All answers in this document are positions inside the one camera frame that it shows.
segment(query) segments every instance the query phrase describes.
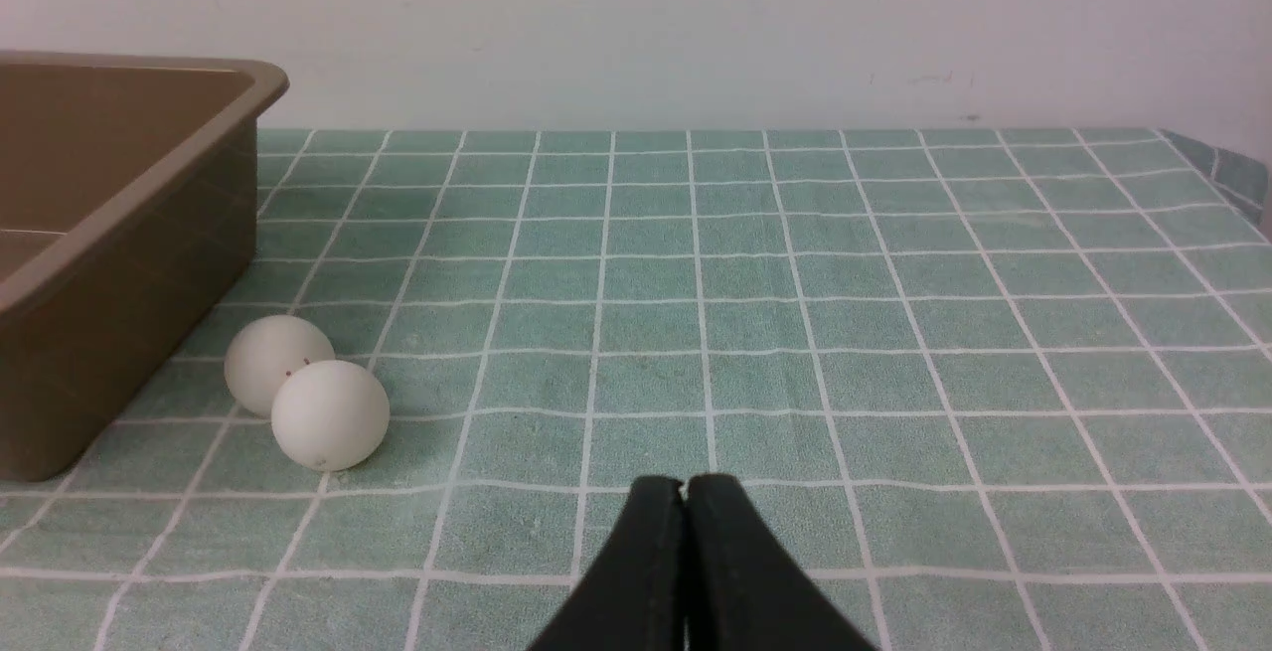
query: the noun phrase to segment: ping pong ball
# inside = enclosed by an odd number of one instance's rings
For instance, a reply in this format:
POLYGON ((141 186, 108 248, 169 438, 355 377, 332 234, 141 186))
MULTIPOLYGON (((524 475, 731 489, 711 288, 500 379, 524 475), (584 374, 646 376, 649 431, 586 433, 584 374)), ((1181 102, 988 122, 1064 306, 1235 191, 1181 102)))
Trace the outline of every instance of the ping pong ball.
POLYGON ((313 362, 279 389, 270 426, 294 462, 318 472, 343 470, 380 446, 389 430, 389 397, 364 366, 313 362))
POLYGON ((298 317, 263 317, 245 324, 225 352, 225 384, 235 401, 261 417, 287 378, 309 362, 336 357, 318 326, 298 317))

